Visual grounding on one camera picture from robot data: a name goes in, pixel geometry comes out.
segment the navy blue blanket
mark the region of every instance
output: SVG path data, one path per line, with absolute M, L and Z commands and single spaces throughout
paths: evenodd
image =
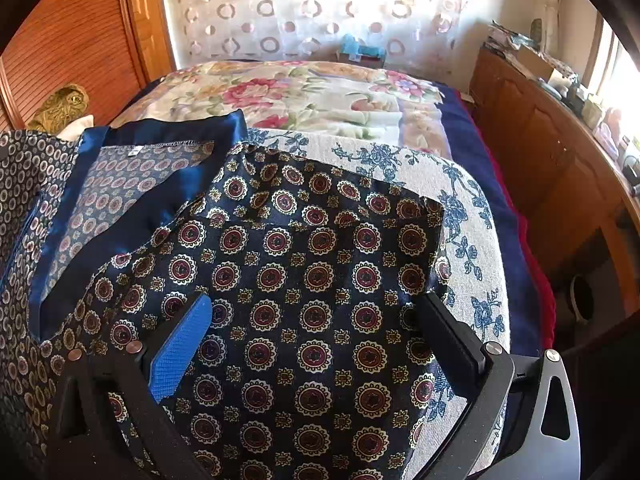
M 484 141 L 456 91 L 437 86 L 444 94 L 444 102 L 438 108 L 452 158 L 482 187 L 494 215 L 509 299 L 511 352 L 538 356 L 542 346 L 541 305 L 520 245 L 518 218 L 502 192 Z

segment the white pillow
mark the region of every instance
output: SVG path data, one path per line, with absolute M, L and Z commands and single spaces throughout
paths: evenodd
M 78 140 L 79 137 L 84 132 L 85 128 L 93 128 L 94 127 L 94 116 L 85 115 L 84 117 L 80 117 L 75 121 L 69 123 L 64 130 L 62 130 L 57 137 L 62 140 L 68 140 L 69 142 L 73 142 L 74 140 Z

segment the curtain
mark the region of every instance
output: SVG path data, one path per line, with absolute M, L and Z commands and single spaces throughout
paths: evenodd
M 559 50 L 559 9 L 562 0 L 542 0 L 544 12 L 542 15 L 542 41 L 540 50 L 551 57 L 558 57 Z
M 165 0 L 180 67 L 220 59 L 336 60 L 345 34 L 415 75 L 449 69 L 471 0 Z

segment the blue gripper pad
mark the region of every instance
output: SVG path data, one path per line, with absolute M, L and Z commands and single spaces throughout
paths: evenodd
M 209 296 L 200 295 L 180 320 L 149 366 L 149 390 L 156 402 L 172 396 L 211 324 Z

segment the floral quilt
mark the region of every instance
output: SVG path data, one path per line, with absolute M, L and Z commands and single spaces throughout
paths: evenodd
M 111 126 L 188 121 L 241 108 L 247 126 L 406 146 L 451 158 L 440 91 L 391 70 L 326 61 L 213 61 L 169 74 Z

